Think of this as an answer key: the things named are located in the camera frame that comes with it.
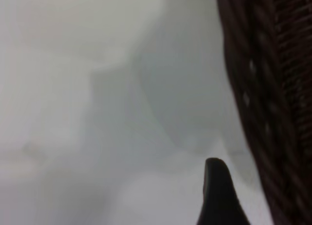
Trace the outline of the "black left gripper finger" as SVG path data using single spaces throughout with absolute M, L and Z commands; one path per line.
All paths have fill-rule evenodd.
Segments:
M 198 225 L 249 225 L 239 202 L 231 174 L 219 158 L 205 161 L 203 205 Z

